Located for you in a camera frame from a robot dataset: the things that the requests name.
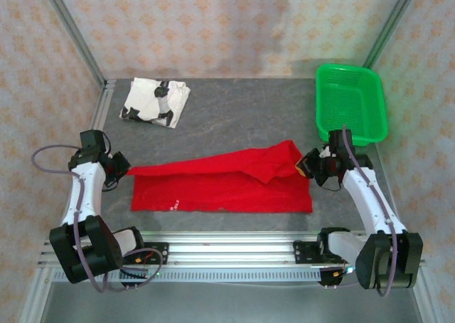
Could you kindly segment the green plastic basket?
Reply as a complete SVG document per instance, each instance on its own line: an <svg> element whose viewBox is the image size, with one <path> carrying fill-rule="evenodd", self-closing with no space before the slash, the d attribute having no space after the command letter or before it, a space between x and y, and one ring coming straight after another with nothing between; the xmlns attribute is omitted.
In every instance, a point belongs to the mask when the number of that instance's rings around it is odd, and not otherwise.
<svg viewBox="0 0 455 323"><path fill-rule="evenodd" d="M346 126L357 147L382 142L388 135L385 96L373 70L334 63L316 69L316 127L319 138Z"/></svg>

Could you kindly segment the aluminium frame leg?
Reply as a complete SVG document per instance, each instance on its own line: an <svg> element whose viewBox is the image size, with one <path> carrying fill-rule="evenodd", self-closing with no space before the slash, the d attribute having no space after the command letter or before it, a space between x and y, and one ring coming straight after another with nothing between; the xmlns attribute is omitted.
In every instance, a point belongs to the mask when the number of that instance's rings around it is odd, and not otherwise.
<svg viewBox="0 0 455 323"><path fill-rule="evenodd" d="M18 323L40 323L52 285L54 269L37 268Z"/></svg>
<svg viewBox="0 0 455 323"><path fill-rule="evenodd" d="M413 293L422 323L446 323L437 289L427 266L420 266Z"/></svg>

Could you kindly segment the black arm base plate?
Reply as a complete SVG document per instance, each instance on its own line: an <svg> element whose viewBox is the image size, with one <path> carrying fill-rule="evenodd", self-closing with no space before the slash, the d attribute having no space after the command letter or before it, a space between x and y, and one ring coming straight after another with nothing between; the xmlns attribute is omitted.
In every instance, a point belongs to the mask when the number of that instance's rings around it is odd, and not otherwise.
<svg viewBox="0 0 455 323"><path fill-rule="evenodd" d="M295 240L292 244L294 249L295 263L298 264L317 264L323 261L320 254L320 247L316 241Z"/></svg>
<svg viewBox="0 0 455 323"><path fill-rule="evenodd" d="M142 265L166 265L168 262L169 243L167 242L145 242L147 251L141 257Z"/></svg>

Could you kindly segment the white and black folded t-shirt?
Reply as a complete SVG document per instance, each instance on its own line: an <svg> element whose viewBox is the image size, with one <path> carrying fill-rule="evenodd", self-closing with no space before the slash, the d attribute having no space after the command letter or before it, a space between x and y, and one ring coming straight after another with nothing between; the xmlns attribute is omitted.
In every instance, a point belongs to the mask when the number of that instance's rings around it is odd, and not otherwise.
<svg viewBox="0 0 455 323"><path fill-rule="evenodd" d="M190 93L184 82L135 78L119 117L175 129Z"/></svg>

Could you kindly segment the red printed t-shirt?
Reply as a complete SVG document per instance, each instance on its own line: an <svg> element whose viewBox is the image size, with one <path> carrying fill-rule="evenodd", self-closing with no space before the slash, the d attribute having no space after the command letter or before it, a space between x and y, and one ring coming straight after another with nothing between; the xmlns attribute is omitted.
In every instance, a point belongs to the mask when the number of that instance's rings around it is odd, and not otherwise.
<svg viewBox="0 0 455 323"><path fill-rule="evenodd" d="M311 213L309 180L291 140L202 159L136 166L132 211Z"/></svg>

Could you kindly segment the aluminium frame post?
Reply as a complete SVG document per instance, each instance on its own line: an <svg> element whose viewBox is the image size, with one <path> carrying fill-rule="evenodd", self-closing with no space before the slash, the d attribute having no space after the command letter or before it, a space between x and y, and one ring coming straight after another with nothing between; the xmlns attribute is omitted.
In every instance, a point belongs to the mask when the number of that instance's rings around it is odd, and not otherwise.
<svg viewBox="0 0 455 323"><path fill-rule="evenodd" d="M383 52L387 42L397 28L401 18L404 16L412 0L397 0L390 11L378 37L375 39L367 57L363 63L364 68L372 69Z"/></svg>
<svg viewBox="0 0 455 323"><path fill-rule="evenodd" d="M88 67L90 73L92 74L95 82L101 87L104 88L107 84L107 81L95 60L95 57L90 50L83 34L77 26L75 19L73 18L69 8L67 7L64 0L49 0L50 5L54 8L57 13L60 22L65 27L65 30L68 32L68 35L72 39L75 47L77 48L79 54L84 60L86 66Z"/></svg>

